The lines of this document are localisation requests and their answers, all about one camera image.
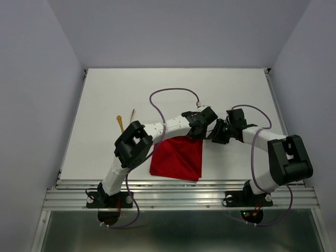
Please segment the red cloth napkin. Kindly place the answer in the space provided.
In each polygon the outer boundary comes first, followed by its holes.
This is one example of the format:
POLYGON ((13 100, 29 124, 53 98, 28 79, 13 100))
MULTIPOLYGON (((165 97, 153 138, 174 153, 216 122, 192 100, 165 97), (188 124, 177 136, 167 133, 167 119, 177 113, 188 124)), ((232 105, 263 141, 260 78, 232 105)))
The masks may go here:
POLYGON ((203 141, 178 136, 154 145, 153 176, 197 182, 202 177, 203 141))

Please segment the gold knife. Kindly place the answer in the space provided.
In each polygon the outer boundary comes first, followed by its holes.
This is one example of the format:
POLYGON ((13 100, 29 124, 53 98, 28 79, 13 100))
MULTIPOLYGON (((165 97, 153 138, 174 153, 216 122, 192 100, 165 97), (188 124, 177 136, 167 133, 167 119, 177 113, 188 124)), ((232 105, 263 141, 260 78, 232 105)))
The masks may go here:
POLYGON ((124 127, 123 127, 122 116, 117 115, 116 119, 117 119, 118 125, 120 127, 120 130, 123 133, 124 132, 124 127))

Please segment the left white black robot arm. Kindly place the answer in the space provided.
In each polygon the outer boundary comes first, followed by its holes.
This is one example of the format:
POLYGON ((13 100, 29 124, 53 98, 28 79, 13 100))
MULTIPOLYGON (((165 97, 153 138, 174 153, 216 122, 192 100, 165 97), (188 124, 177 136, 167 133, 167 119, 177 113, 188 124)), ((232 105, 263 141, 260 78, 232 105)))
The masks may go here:
POLYGON ((146 161, 152 146, 174 137, 189 136, 203 140, 208 126, 217 119, 209 106, 203 106, 196 112, 187 111, 166 122, 142 124, 132 122, 117 138, 115 157, 107 176, 98 185, 95 200, 105 207, 113 206, 117 194, 126 176, 146 161))

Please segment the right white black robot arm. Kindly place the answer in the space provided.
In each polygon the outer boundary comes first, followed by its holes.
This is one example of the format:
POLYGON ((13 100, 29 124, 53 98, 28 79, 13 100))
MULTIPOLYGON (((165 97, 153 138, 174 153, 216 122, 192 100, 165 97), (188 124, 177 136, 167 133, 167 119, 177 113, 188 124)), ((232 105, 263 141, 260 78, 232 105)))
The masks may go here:
POLYGON ((313 167, 303 140, 298 135, 280 135, 270 132, 268 127, 247 123, 244 105, 227 111, 225 120, 217 119, 207 139, 214 143, 227 144, 235 139, 251 146, 251 180, 245 182, 240 191, 227 191, 223 200, 227 207, 252 207, 257 204, 272 205, 271 193, 292 182, 312 177, 313 167), (268 170, 257 176, 255 171, 255 149, 268 154, 268 170))

